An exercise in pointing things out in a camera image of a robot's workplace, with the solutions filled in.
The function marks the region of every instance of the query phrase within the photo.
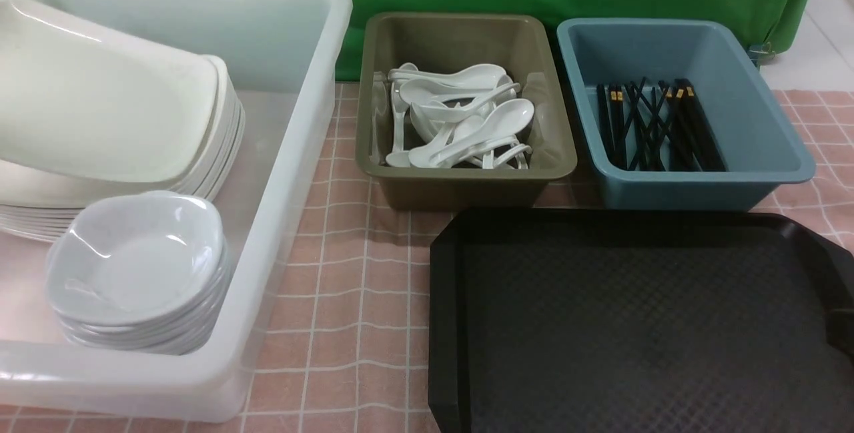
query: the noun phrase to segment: black serving tray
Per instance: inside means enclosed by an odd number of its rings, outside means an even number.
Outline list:
[[[854,431],[854,259],[769,214],[470,210],[430,248],[443,433]]]

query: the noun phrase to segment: pink checkered tablecloth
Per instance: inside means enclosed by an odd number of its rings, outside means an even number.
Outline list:
[[[357,168],[355,84],[339,85],[243,414],[225,424],[0,406],[0,433],[431,433],[427,407],[430,242],[450,214],[394,211]],[[777,91],[818,163],[757,211],[854,248],[854,95]],[[589,163],[541,207],[597,207]]]

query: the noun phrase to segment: chopstick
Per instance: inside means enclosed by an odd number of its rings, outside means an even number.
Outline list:
[[[684,116],[689,129],[692,130],[696,138],[699,153],[701,153],[697,159],[701,163],[703,171],[726,171],[714,136],[711,135],[708,117],[705,115],[703,106],[699,103],[691,81],[680,78],[677,80],[677,84],[679,87],[684,87],[686,91],[687,100],[683,101]]]
[[[598,98],[598,134],[602,138],[604,153],[608,156],[608,160],[614,163],[614,140],[610,134],[608,99],[604,93],[604,84],[596,86],[596,97]]]
[[[681,114],[680,102],[683,100],[685,90],[678,89],[674,94],[670,85],[664,81],[659,81],[659,87],[667,91],[667,105],[670,109],[667,122],[671,124],[671,128],[667,136],[671,141],[671,171],[694,171],[695,162],[693,161],[691,147],[687,144],[681,132],[681,127],[678,125],[678,117]]]
[[[622,89],[617,93],[617,87],[613,84],[610,89],[610,125],[613,128],[614,135],[614,153],[616,162],[614,165],[621,169],[626,169],[626,141],[625,132],[622,125]]]

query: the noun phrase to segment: white floor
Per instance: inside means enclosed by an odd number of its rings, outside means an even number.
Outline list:
[[[854,5],[808,0],[794,44],[760,72],[772,89],[854,91]]]

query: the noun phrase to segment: stack of bowls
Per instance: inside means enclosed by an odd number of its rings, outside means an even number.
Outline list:
[[[99,199],[219,193],[245,123],[222,59],[28,0],[0,0],[4,37],[0,232],[52,242]]]
[[[47,298],[68,341],[186,354],[210,337],[232,280],[210,202],[155,191],[95,202],[47,258]]]

